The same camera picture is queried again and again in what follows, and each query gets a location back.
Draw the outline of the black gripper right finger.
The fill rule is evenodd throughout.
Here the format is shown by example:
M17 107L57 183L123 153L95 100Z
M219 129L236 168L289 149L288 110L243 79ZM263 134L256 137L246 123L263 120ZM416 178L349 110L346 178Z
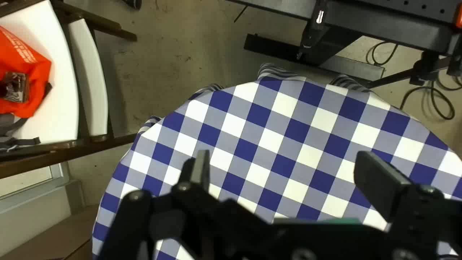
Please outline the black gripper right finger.
M380 215L393 225L409 224L409 198L414 185L393 165L372 152L356 159L354 182Z

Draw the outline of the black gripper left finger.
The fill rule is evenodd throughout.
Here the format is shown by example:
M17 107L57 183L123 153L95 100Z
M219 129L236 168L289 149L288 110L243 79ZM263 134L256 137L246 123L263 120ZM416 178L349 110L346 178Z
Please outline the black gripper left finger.
M196 157L185 160L181 176L175 189L180 192L201 191L209 192L211 169L210 169L210 152L200 150Z

